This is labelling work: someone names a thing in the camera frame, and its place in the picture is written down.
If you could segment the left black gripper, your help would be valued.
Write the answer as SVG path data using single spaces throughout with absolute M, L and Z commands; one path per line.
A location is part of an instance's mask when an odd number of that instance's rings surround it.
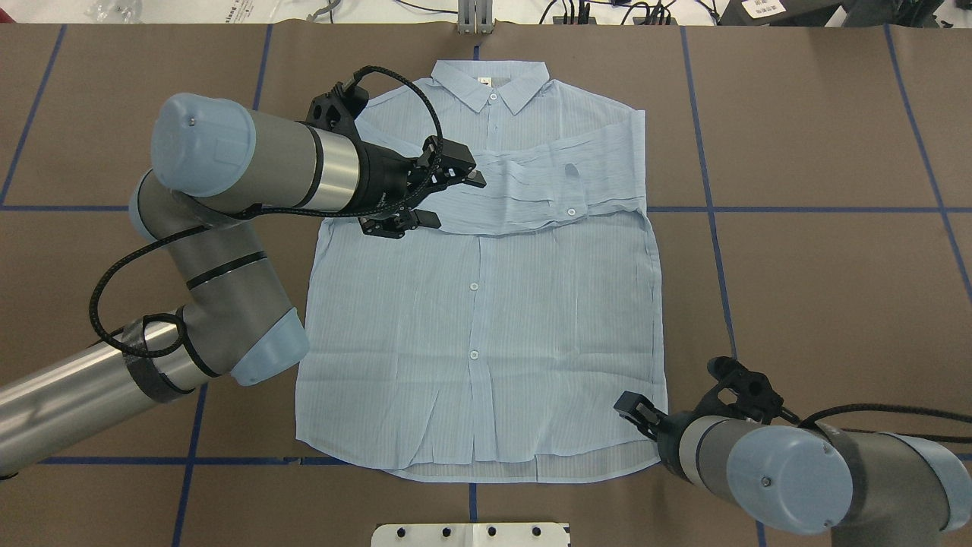
M 464 144 L 438 144 L 431 136 L 421 156 L 406 158 L 362 139 L 355 118 L 367 103 L 367 91 L 357 87 L 347 91 L 340 84 L 312 100 L 307 128 L 316 160 L 307 191 L 309 210 L 357 217 L 365 235 L 401 239 L 414 229 L 441 228 L 438 215 L 418 208 L 427 196 L 426 190 L 418 188 L 423 182 L 430 184 L 433 179 L 434 189 L 458 184 L 486 187 Z M 435 153 L 440 162 L 433 170 Z

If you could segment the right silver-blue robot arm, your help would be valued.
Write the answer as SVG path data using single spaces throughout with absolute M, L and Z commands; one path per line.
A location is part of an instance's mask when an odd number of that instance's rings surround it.
M 626 391 L 614 411 L 656 444 L 680 480 L 764 526 L 829 533 L 833 546 L 940 546 L 969 525 L 970 473 L 949 444 L 968 437 L 864 432 L 827 425 L 843 413 L 906 413 L 969 423 L 963 413 L 857 403 L 799 418 L 768 378 L 740 361 L 708 361 L 715 386 L 694 409 L 666 413 Z

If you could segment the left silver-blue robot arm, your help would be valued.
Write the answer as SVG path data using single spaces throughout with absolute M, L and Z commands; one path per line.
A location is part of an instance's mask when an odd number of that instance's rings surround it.
M 368 93 L 339 83 L 301 121 L 178 93 L 160 108 L 150 169 L 128 211 L 147 244 L 112 264 L 88 301 L 97 342 L 2 388 L 2 478 L 231 374 L 254 384 L 305 357 L 296 307 L 252 226 L 294 214 L 358 221 L 401 239 L 440 228 L 430 194 L 485 180 L 464 144 L 434 132 L 412 156 L 361 138 Z M 126 264 L 166 249 L 191 300 L 108 332 L 99 301 Z

